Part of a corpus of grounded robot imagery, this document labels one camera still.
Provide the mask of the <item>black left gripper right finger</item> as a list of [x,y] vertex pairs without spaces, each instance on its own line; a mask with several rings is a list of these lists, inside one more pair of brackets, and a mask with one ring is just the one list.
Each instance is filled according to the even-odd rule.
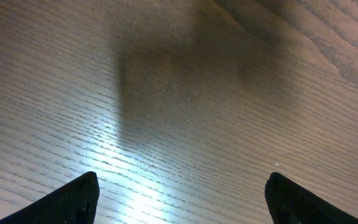
[[358,218],[278,172],[265,185],[265,200],[274,224],[358,224]]

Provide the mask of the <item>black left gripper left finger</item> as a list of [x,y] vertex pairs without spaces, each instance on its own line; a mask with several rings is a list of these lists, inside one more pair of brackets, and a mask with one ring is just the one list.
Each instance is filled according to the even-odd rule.
[[98,177],[89,171],[1,219],[0,224],[93,224],[98,199]]

